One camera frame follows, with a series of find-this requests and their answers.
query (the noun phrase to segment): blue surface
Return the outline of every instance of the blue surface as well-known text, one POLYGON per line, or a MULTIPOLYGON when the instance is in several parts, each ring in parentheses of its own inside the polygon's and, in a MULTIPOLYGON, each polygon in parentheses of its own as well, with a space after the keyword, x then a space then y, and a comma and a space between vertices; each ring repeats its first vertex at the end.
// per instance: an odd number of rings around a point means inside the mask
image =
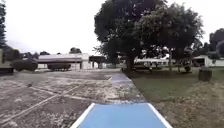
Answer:
POLYGON ((79 128, 166 128, 146 103, 95 105, 79 128))

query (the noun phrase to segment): overcast sky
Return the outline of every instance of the overcast sky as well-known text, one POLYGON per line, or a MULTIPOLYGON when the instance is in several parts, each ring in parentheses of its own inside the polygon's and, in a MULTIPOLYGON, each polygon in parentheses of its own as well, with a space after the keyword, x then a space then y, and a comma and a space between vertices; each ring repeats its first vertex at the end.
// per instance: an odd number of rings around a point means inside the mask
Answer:
MULTIPOLYGON (((94 54, 99 45, 94 33, 94 15, 105 0, 6 0, 6 38, 22 52, 68 53, 71 47, 94 54)), ((209 33, 224 27, 222 0, 168 0, 184 3, 204 21, 203 42, 209 33)))

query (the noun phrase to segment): building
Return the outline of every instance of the building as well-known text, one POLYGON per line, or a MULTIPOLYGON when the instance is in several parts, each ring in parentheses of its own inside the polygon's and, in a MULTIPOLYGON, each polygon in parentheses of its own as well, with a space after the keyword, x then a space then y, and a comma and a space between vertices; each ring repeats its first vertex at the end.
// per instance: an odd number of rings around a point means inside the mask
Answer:
POLYGON ((224 59, 213 61, 212 59, 209 59, 206 55, 201 55, 198 57, 195 57, 193 59, 197 64, 200 66, 206 66, 206 67, 224 67, 224 59))
POLYGON ((72 69, 92 69, 88 53, 40 55, 38 68, 47 68, 50 63, 71 63, 72 69))
POLYGON ((151 63, 153 67, 155 66, 162 66, 166 67, 168 66, 168 59, 155 59, 155 58, 144 58, 144 59, 136 59, 135 63, 151 63))
POLYGON ((11 62, 4 60, 3 49, 0 49, 0 74, 13 73, 11 62))

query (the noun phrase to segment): ground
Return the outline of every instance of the ground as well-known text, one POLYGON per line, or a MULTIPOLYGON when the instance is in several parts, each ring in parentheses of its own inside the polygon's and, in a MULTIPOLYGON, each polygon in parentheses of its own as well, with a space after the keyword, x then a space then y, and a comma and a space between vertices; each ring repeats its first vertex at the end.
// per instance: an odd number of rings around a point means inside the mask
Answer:
POLYGON ((210 82, 198 81, 198 69, 131 73, 136 87, 174 128, 224 127, 224 68, 213 68, 210 82))
POLYGON ((1 128, 69 128, 92 103, 145 102, 116 70, 22 72, 0 77, 1 128))

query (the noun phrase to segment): bush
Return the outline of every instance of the bush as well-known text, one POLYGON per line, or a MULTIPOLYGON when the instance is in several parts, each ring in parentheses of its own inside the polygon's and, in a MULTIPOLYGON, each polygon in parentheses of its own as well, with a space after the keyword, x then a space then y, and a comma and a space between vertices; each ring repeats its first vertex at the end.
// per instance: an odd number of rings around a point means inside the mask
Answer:
POLYGON ((22 70, 35 71, 38 63, 31 60, 16 60, 12 62, 12 67, 19 72, 22 70))
POLYGON ((184 69, 185 69, 186 72, 190 72, 191 71, 191 67, 190 66, 185 66, 184 69))
POLYGON ((210 81, 212 78, 212 71, 210 68, 202 67, 199 69, 198 79, 200 81, 210 81))
POLYGON ((55 71, 55 70, 69 70, 71 68, 71 64, 66 63, 55 63, 55 64, 48 64, 47 68, 55 71))

